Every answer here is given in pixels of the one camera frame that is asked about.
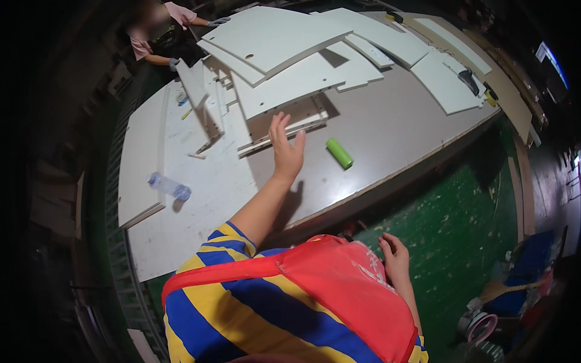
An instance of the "green roll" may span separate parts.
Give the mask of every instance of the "green roll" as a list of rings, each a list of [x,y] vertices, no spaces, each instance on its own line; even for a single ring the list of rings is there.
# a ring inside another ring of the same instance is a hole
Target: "green roll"
[[[337,159],[343,169],[347,170],[353,165],[353,158],[347,154],[347,151],[341,147],[337,140],[333,138],[329,139],[327,141],[327,150]]]

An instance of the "plastic bottle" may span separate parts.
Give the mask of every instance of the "plastic bottle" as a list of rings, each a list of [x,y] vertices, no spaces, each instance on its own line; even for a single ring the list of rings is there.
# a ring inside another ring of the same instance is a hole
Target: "plastic bottle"
[[[157,171],[149,174],[145,177],[145,180],[152,189],[164,192],[180,200],[188,200],[192,194],[192,190],[188,186],[173,181]]]

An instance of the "work glove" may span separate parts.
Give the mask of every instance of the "work glove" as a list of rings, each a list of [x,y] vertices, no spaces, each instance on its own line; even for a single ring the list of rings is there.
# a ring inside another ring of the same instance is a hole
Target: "work glove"
[[[212,20],[210,23],[208,23],[207,26],[209,26],[210,28],[215,28],[220,24],[224,24],[225,22],[229,21],[230,18],[229,17],[221,17],[219,19],[216,20]]]
[[[176,58],[170,58],[170,71],[175,72],[177,71],[177,69],[175,68],[175,66],[180,62],[179,59]]]

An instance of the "striped shirt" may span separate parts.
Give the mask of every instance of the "striped shirt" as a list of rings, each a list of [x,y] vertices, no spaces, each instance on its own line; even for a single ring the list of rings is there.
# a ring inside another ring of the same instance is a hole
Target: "striped shirt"
[[[176,274],[260,258],[231,222],[218,227]],[[283,275],[190,286],[170,293],[164,316],[172,362],[228,362],[249,354],[287,353],[304,362],[380,362],[335,314]],[[426,363],[418,336],[410,363]]]

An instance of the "right hand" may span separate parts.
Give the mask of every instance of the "right hand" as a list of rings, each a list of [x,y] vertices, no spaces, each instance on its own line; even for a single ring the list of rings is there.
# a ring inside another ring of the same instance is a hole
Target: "right hand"
[[[377,239],[385,256],[385,274],[392,281],[393,287],[410,283],[410,253],[399,238],[383,233]]]
[[[285,128],[289,124],[291,115],[279,112],[272,117],[268,136],[274,149],[273,178],[292,184],[303,167],[304,142],[307,135],[304,130],[296,134],[295,145],[292,146],[286,137]]]
[[[176,72],[177,69],[175,68],[175,66],[180,62],[179,59],[176,58],[170,58],[170,63],[168,64],[168,66],[170,66],[170,71],[172,72]]]

